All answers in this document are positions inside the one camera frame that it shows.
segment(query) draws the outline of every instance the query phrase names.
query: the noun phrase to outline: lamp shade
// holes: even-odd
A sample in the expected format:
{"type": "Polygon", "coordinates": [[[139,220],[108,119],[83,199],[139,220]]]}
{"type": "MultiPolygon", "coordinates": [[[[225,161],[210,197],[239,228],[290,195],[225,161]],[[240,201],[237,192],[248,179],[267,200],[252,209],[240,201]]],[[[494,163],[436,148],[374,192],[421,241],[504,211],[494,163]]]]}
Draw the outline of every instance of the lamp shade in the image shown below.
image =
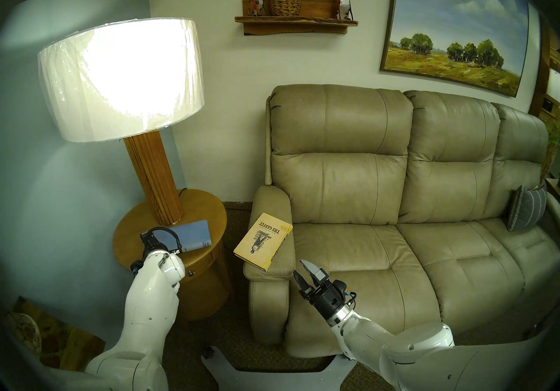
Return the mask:
{"type": "Polygon", "coordinates": [[[191,19],[111,23],[38,54],[39,79],[67,141],[109,141],[177,123],[204,105],[191,19]]]}

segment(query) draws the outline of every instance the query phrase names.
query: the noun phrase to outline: wall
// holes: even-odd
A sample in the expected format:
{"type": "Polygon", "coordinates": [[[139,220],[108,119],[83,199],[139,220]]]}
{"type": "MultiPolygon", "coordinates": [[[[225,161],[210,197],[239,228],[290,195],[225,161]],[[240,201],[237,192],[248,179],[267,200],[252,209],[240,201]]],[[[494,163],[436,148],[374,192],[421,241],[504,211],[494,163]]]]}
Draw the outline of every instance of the wall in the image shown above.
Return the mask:
{"type": "MultiPolygon", "coordinates": [[[[46,107],[37,53],[76,30],[150,17],[148,0],[29,0],[0,33],[2,169],[0,295],[18,295],[112,346],[132,282],[111,248],[144,194],[123,142],[64,141],[46,107]]],[[[171,129],[162,132],[184,186],[171,129]]]]}
{"type": "Polygon", "coordinates": [[[379,72],[389,0],[352,0],[360,22],[348,34],[244,37],[241,0],[150,0],[153,17],[197,23],[206,105],[173,126],[190,187],[226,201],[252,201],[264,183],[264,105],[277,85],[344,84],[433,90],[475,96],[528,111],[539,55],[538,16],[529,15],[529,45],[516,98],[437,79],[379,72]]]}

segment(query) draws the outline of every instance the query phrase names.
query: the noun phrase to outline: beige leather sofa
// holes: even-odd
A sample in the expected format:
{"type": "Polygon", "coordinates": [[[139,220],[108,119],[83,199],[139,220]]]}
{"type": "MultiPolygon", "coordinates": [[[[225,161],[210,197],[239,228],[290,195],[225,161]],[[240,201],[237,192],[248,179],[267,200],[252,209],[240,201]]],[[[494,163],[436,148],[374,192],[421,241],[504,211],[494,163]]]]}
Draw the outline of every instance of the beige leather sofa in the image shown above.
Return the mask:
{"type": "Polygon", "coordinates": [[[557,274],[556,200],[548,233],[510,233],[501,217],[512,191],[539,182],[538,118],[464,96],[335,85],[279,86],[266,112],[250,223],[267,212],[293,231],[268,272],[244,265],[258,342],[283,341],[297,357],[340,353],[297,292],[300,259],[344,281],[356,310],[391,333],[431,320],[464,332],[557,274]]]}

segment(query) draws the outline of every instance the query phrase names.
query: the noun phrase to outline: round wooden side table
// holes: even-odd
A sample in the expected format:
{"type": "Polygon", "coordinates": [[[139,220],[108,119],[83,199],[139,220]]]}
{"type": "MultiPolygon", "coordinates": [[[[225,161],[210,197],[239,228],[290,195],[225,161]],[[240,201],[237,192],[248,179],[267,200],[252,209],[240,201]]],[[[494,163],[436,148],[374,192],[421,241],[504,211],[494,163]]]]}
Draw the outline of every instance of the round wooden side table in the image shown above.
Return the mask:
{"type": "MultiPolygon", "coordinates": [[[[199,320],[214,314],[234,294],[222,254],[226,209],[217,197],[197,189],[183,190],[179,199],[184,214],[175,225],[206,219],[212,239],[209,247],[179,254],[185,264],[185,277],[180,282],[177,294],[177,318],[199,320]]],[[[124,268],[130,270],[130,264],[142,258],[144,245],[140,234],[158,225],[146,202],[134,207],[119,222],[113,235],[113,252],[124,268]]]]}

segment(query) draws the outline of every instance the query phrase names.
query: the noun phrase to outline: fox figurine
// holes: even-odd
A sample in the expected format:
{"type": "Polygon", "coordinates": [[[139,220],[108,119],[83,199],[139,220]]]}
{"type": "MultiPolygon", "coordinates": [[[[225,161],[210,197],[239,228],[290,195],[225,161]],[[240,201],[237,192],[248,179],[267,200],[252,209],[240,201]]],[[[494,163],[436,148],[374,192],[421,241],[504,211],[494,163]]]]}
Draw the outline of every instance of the fox figurine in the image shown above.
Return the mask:
{"type": "Polygon", "coordinates": [[[249,0],[249,16],[265,16],[264,0],[249,0]]]}
{"type": "Polygon", "coordinates": [[[354,20],[350,0],[338,0],[337,19],[354,20]]]}

